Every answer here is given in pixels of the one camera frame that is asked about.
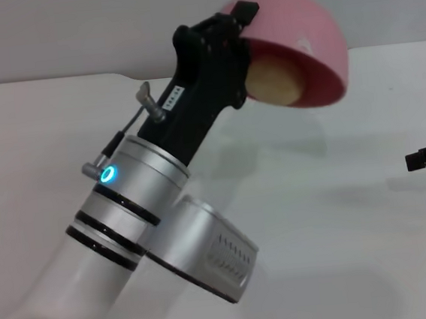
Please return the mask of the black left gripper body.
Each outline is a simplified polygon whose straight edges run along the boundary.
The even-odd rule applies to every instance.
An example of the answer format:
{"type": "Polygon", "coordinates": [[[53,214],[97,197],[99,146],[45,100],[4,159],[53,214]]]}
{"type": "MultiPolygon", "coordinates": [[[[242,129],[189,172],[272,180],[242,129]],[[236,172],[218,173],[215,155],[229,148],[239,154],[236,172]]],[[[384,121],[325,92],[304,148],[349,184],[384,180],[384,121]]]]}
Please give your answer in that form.
{"type": "Polygon", "coordinates": [[[247,25],[238,15],[215,14],[176,29],[176,70],[157,102],[165,118],[146,120],[139,138],[189,165],[221,111],[244,105],[250,55],[240,34],[247,25]]]}

